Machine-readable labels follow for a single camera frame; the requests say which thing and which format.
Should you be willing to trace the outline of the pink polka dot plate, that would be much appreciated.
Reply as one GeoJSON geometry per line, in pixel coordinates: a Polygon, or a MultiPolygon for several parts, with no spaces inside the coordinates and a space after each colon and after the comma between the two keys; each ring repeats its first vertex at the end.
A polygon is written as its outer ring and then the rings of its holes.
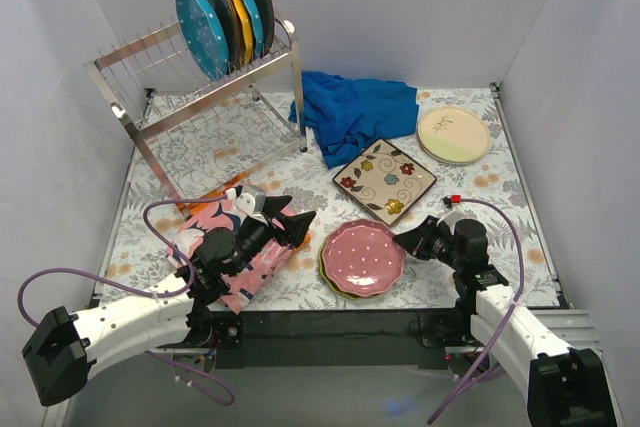
{"type": "Polygon", "coordinates": [[[327,276],[344,292],[362,297],[390,290],[402,277],[405,251],[384,224],[359,219],[331,232],[322,254],[327,276]]]}

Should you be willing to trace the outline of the square floral plate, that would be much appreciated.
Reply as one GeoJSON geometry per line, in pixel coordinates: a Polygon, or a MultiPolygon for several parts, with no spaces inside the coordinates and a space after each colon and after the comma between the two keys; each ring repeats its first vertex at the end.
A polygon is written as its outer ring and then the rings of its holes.
{"type": "Polygon", "coordinates": [[[332,179],[358,205],[388,227],[396,224],[437,177],[388,140],[378,140],[332,179]]]}

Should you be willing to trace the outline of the green polka dot plate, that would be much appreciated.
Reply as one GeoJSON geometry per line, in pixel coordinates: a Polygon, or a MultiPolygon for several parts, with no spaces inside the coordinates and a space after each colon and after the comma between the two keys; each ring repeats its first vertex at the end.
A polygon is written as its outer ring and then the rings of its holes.
{"type": "Polygon", "coordinates": [[[319,275],[322,278],[322,280],[328,285],[328,287],[336,294],[341,295],[347,299],[350,300],[363,300],[363,299],[370,299],[370,298],[375,298],[376,295],[372,296],[372,297],[362,297],[362,296],[358,296],[358,295],[354,295],[352,293],[348,293],[348,292],[344,292],[342,290],[340,290],[338,288],[338,286],[327,276],[326,274],[326,270],[325,270],[325,264],[324,264],[324,260],[322,257],[322,254],[324,253],[325,247],[323,246],[318,253],[318,270],[319,270],[319,275]]]}

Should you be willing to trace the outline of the cream round plate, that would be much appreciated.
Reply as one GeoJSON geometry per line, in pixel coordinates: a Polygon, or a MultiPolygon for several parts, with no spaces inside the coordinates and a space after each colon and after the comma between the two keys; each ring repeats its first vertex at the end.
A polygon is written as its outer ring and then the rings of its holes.
{"type": "Polygon", "coordinates": [[[428,110],[417,123],[416,135],[429,155],[451,165],[474,163],[491,146],[487,125],[473,112],[455,106],[428,110]]]}

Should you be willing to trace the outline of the blue polka dot plate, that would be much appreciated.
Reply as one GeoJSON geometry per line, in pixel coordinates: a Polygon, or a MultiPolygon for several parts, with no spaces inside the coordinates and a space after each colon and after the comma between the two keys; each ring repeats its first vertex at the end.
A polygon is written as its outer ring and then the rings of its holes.
{"type": "Polygon", "coordinates": [[[229,71],[229,48],[208,0],[175,0],[181,34],[200,70],[213,82],[229,71]]]}

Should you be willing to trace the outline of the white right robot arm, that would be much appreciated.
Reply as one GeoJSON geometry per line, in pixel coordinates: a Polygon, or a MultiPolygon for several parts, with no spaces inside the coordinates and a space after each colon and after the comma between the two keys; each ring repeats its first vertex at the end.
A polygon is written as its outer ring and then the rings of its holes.
{"type": "Polygon", "coordinates": [[[506,278],[490,263],[481,222],[462,219],[449,227],[428,217],[393,240],[416,259],[438,260],[453,269],[459,294],[453,334],[464,344],[483,344],[520,389],[531,425],[616,425],[599,355],[570,345],[518,304],[506,278]]]}

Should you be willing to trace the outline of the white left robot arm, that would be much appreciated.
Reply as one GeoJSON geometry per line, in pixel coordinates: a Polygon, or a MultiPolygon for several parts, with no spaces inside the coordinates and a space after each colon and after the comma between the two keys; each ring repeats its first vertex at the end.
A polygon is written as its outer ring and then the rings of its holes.
{"type": "Polygon", "coordinates": [[[69,399],[96,374],[151,349],[188,344],[217,353],[236,345],[233,322],[211,308],[239,314],[303,245],[316,214],[292,211],[291,201],[251,186],[201,199],[201,210],[164,242],[167,277],[146,289],[124,286],[125,297],[99,307],[55,308],[35,322],[22,357],[41,405],[69,399]]]}

